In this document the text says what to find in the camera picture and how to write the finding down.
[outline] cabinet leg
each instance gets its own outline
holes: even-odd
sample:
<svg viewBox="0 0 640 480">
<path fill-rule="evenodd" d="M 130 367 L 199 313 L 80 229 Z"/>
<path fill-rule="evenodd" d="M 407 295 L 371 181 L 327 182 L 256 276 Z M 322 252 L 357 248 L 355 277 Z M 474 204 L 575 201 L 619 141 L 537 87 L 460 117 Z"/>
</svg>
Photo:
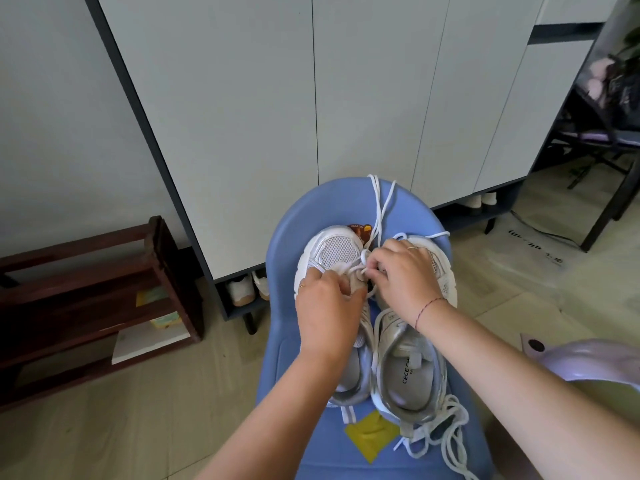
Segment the cabinet leg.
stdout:
<svg viewBox="0 0 640 480">
<path fill-rule="evenodd" d="M 489 219 L 486 222 L 486 227 L 484 228 L 484 233 L 485 234 L 489 234 L 493 230 L 494 227 L 495 227 L 495 217 Z"/>
<path fill-rule="evenodd" d="M 242 315 L 242 320 L 244 320 L 244 326 L 246 327 L 249 335 L 254 335 L 258 329 L 255 326 L 255 322 L 253 321 L 253 315 L 251 313 L 245 313 Z"/>
</svg>

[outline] right hand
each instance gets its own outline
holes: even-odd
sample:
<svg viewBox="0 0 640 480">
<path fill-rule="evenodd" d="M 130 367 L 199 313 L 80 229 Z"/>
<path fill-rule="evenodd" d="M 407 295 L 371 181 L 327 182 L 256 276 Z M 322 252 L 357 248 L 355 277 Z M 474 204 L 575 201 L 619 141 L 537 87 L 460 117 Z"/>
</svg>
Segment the right hand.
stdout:
<svg viewBox="0 0 640 480">
<path fill-rule="evenodd" d="M 442 291 L 428 250 L 411 246 L 406 240 L 386 240 L 370 254 L 365 273 L 388 305 L 413 325 L 428 302 L 442 298 Z"/>
</svg>

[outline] forearm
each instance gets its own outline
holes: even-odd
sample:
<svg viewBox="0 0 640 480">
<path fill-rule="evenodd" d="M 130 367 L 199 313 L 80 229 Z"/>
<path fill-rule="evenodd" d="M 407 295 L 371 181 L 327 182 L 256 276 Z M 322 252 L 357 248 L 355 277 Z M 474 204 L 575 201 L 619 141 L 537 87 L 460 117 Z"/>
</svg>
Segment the forearm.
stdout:
<svg viewBox="0 0 640 480">
<path fill-rule="evenodd" d="M 197 480 L 293 478 L 341 370 L 301 353 Z"/>
<path fill-rule="evenodd" d="M 640 433 L 446 303 L 419 331 L 451 362 L 547 480 L 631 478 Z"/>
</svg>

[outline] yellow tag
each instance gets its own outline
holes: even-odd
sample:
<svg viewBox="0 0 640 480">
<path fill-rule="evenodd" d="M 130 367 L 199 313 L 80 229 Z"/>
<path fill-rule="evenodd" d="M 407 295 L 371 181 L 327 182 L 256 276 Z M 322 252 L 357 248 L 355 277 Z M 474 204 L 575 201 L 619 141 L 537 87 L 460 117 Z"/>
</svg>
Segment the yellow tag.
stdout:
<svg viewBox="0 0 640 480">
<path fill-rule="evenodd" d="M 400 427 L 384 419 L 378 411 L 373 411 L 356 424 L 348 425 L 344 432 L 364 458 L 373 463 L 378 453 L 400 434 Z"/>
</svg>

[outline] left hand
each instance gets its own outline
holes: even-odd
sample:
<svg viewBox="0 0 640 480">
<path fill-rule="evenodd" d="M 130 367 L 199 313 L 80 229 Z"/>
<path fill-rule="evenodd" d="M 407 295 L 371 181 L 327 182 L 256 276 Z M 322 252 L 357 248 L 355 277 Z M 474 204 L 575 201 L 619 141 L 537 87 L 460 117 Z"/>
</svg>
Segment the left hand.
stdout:
<svg viewBox="0 0 640 480">
<path fill-rule="evenodd" d="M 366 298 L 366 287 L 351 295 L 345 277 L 310 267 L 296 299 L 300 354 L 328 361 L 341 372 L 358 334 Z"/>
</svg>

